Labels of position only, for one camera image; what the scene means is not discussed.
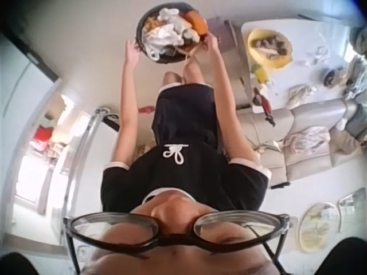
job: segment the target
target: woman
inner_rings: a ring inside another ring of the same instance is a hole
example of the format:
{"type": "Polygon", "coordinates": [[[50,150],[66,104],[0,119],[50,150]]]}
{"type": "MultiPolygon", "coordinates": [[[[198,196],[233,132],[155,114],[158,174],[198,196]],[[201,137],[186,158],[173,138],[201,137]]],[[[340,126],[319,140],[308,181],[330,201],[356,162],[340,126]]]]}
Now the woman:
{"type": "MultiPolygon", "coordinates": [[[[153,217],[164,235],[189,234],[194,221],[207,213],[258,210],[271,173],[242,133],[235,99],[217,38],[206,43],[214,74],[214,89],[206,85],[194,58],[183,78],[169,72],[163,79],[153,122],[157,146],[133,163],[138,129],[134,68],[139,51],[126,43],[122,76],[120,132],[113,160],[101,186],[103,211],[153,217]],[[227,161],[218,142],[219,124],[227,161]]],[[[250,238],[240,226],[223,224],[206,236],[213,242],[250,238]]],[[[101,241],[142,243],[141,225],[117,224],[101,241]]],[[[235,253],[209,253],[195,246],[156,247],[138,257],[99,251],[84,269],[86,274],[277,274],[258,247],[235,253]]]]}

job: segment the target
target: black bowl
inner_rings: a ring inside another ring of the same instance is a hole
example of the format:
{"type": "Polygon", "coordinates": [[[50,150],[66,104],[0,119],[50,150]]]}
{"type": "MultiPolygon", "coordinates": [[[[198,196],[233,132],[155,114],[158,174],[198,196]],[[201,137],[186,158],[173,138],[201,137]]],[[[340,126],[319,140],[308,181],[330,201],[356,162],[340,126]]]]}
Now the black bowl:
{"type": "MultiPolygon", "coordinates": [[[[183,3],[183,2],[175,2],[175,3],[166,3],[166,4],[161,4],[158,5],[152,9],[150,9],[149,11],[146,12],[146,14],[143,15],[143,17],[140,19],[139,23],[138,23],[138,27],[136,27],[136,42],[139,45],[139,48],[141,49],[141,51],[147,56],[147,52],[145,50],[144,44],[142,42],[142,31],[145,25],[145,22],[148,20],[149,17],[157,17],[159,15],[159,11],[161,9],[178,9],[180,12],[182,13],[188,13],[189,11],[194,10],[193,7],[191,7],[189,4],[187,3],[183,3]]],[[[176,63],[176,62],[181,62],[183,60],[185,60],[186,56],[184,54],[181,53],[176,53],[175,56],[167,56],[165,54],[161,54],[160,58],[158,61],[155,61],[156,63],[160,63],[160,64],[168,64],[168,63],[176,63]]]]}

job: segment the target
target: yellow bowl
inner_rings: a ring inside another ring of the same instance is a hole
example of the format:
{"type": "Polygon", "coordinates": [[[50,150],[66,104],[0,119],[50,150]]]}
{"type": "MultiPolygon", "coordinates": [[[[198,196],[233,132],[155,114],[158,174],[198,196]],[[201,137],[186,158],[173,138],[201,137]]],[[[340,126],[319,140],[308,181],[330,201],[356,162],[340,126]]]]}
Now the yellow bowl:
{"type": "Polygon", "coordinates": [[[287,64],[293,61],[292,58],[293,48],[291,42],[283,34],[278,33],[274,30],[255,29],[252,32],[250,32],[247,38],[247,50],[249,55],[254,61],[253,63],[260,64],[261,66],[269,69],[284,68],[287,64]],[[280,39],[284,41],[284,47],[287,49],[288,53],[286,56],[280,56],[275,60],[270,60],[269,58],[266,57],[266,54],[260,53],[254,47],[252,47],[251,41],[264,39],[269,36],[279,36],[280,39]]]}

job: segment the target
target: glasses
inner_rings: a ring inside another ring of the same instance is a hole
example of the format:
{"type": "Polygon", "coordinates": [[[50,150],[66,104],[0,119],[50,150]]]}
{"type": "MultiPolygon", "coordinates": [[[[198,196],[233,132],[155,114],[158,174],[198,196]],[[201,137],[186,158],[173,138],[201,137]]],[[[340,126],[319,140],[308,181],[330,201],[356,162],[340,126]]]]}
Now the glasses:
{"type": "Polygon", "coordinates": [[[149,258],[142,253],[159,246],[196,246],[221,254],[262,244],[279,272],[287,274],[278,258],[289,224],[290,216],[286,214],[235,210],[198,217],[189,234],[164,234],[160,220],[144,215],[94,213],[74,219],[64,218],[66,240],[77,274],[80,274],[80,267],[73,238],[99,249],[142,260],[149,258]],[[273,252],[267,242],[279,236],[273,252]]]}

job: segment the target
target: black glasses frame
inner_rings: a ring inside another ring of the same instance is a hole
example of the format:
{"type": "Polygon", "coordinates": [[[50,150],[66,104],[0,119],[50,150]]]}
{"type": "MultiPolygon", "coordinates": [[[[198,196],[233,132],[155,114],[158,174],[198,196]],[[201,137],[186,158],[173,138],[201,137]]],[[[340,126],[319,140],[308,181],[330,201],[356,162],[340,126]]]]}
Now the black glasses frame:
{"type": "Polygon", "coordinates": [[[280,264],[278,258],[280,256],[280,252],[283,249],[284,246],[284,242],[286,240],[286,236],[289,230],[289,224],[290,224],[290,216],[287,214],[282,214],[282,215],[274,215],[274,214],[269,214],[269,213],[265,213],[265,212],[260,212],[260,211],[247,211],[247,210],[234,210],[234,211],[221,211],[221,212],[215,212],[215,213],[209,213],[209,214],[204,214],[200,217],[198,217],[192,225],[190,234],[169,234],[169,235],[164,235],[161,232],[161,222],[158,219],[155,219],[153,217],[149,217],[149,216],[144,216],[144,215],[138,215],[138,214],[130,214],[130,213],[93,213],[93,214],[87,214],[84,216],[80,216],[77,218],[70,218],[70,217],[65,217],[63,219],[64,221],[64,226],[65,226],[65,237],[66,237],[66,241],[68,244],[68,248],[69,248],[69,253],[71,256],[71,260],[74,264],[75,267],[75,271],[76,274],[80,274],[80,267],[79,267],[79,263],[77,260],[77,255],[76,255],[76,251],[75,251],[75,246],[74,246],[74,241],[73,238],[78,239],[79,241],[82,241],[84,243],[87,243],[91,246],[94,246],[96,248],[99,249],[103,249],[103,250],[108,250],[111,252],[115,252],[115,253],[120,253],[120,254],[125,254],[131,257],[135,257],[135,258],[140,258],[142,260],[147,259],[148,257],[141,255],[140,253],[146,252],[148,250],[151,250],[157,246],[171,246],[171,245],[188,245],[188,246],[196,246],[199,248],[202,248],[206,251],[212,252],[212,253],[229,253],[229,252],[236,252],[236,251],[240,251],[240,250],[244,250],[247,248],[251,248],[253,246],[256,245],[260,245],[262,244],[266,250],[266,252],[268,253],[268,255],[270,256],[272,262],[274,263],[274,265],[276,266],[276,268],[278,269],[278,271],[280,272],[280,274],[289,274],[287,273],[284,268],[282,267],[282,265],[280,264]],[[274,228],[274,230],[268,234],[265,234],[263,236],[259,236],[257,232],[254,231],[254,229],[248,225],[246,226],[247,228],[249,228],[255,236],[257,236],[256,239],[250,239],[248,241],[245,242],[240,242],[240,243],[230,243],[230,244],[220,244],[220,243],[212,243],[212,242],[208,242],[202,238],[200,238],[195,232],[194,232],[194,227],[196,222],[201,219],[201,218],[210,218],[211,216],[216,216],[218,214],[220,215],[225,215],[225,214],[244,214],[244,213],[259,213],[259,214],[266,214],[268,216],[271,216],[275,219],[277,219],[279,221],[279,226],[276,226],[274,228]],[[80,234],[74,227],[73,224],[83,218],[87,218],[87,217],[92,217],[95,216],[96,218],[98,218],[98,215],[100,215],[101,217],[105,216],[106,214],[114,214],[114,215],[121,215],[121,216],[126,216],[129,218],[133,218],[141,221],[148,221],[150,220],[152,223],[155,223],[156,225],[158,225],[158,232],[156,233],[155,236],[153,236],[150,240],[143,242],[143,243],[139,243],[137,245],[124,245],[124,244],[115,244],[115,243],[106,243],[106,242],[102,242],[87,236],[84,236],[82,234],[80,234]],[[276,248],[276,251],[273,252],[271,250],[271,248],[268,246],[268,244],[266,243],[267,241],[274,239],[276,237],[280,236],[279,238],[279,243],[278,246],[276,248]]]}

